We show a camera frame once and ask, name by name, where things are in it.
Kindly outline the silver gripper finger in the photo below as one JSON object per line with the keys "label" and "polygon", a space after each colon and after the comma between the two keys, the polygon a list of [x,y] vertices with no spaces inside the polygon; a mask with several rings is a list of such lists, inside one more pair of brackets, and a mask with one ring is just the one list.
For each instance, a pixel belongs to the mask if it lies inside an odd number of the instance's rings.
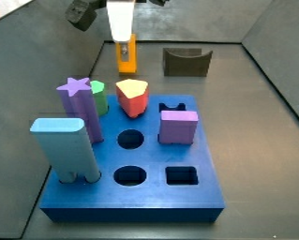
{"label": "silver gripper finger", "polygon": [[107,0],[111,37],[120,44],[121,54],[128,53],[133,6],[135,0]]}

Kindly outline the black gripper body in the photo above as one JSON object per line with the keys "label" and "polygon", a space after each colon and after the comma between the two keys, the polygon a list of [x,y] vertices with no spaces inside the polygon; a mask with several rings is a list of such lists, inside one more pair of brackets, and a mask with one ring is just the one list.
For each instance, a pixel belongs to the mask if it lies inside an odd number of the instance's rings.
{"label": "black gripper body", "polygon": [[95,10],[104,8],[109,0],[72,0],[67,10],[65,19],[71,25],[85,32],[96,18]]}

